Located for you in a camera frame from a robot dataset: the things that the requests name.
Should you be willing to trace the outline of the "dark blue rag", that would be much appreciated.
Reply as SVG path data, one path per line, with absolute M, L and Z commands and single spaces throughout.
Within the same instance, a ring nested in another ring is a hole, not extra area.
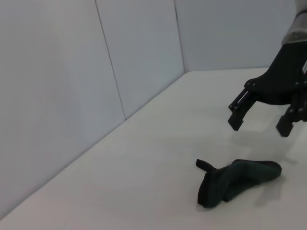
M 229 202 L 242 192 L 278 178 L 281 166 L 274 161 L 237 159 L 223 168 L 197 159 L 196 166 L 205 171 L 197 202 L 204 208 L 214 208 L 222 201 Z

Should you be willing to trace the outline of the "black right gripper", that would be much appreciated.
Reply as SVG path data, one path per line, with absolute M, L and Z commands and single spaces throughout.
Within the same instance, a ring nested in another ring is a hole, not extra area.
M 276 129 L 288 137 L 293 123 L 307 122 L 307 42 L 282 45 L 267 71 L 248 80 L 244 90 L 229 105 L 232 115 L 228 123 L 238 131 L 243 118 L 258 100 L 271 105 L 290 104 Z

